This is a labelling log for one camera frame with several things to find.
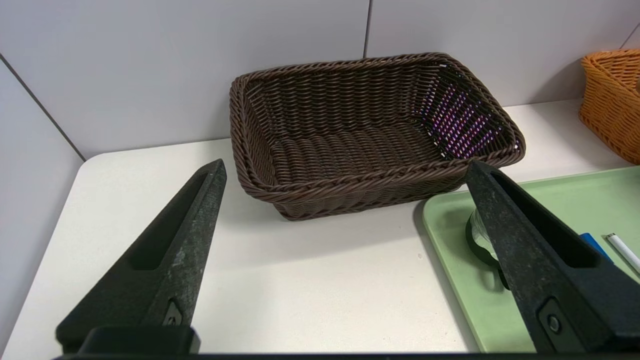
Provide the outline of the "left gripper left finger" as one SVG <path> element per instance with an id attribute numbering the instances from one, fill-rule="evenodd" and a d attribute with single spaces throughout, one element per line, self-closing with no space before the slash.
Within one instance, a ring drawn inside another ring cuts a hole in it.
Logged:
<path id="1" fill-rule="evenodd" d="M 197 353 L 191 323 L 226 189 L 200 167 L 55 329 L 64 353 Z"/>

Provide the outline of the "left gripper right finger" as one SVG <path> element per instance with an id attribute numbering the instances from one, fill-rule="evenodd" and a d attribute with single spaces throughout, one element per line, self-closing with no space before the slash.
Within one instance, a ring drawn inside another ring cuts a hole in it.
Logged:
<path id="1" fill-rule="evenodd" d="M 638 353 L 639 284 L 502 171 L 465 176 L 539 353 Z"/>

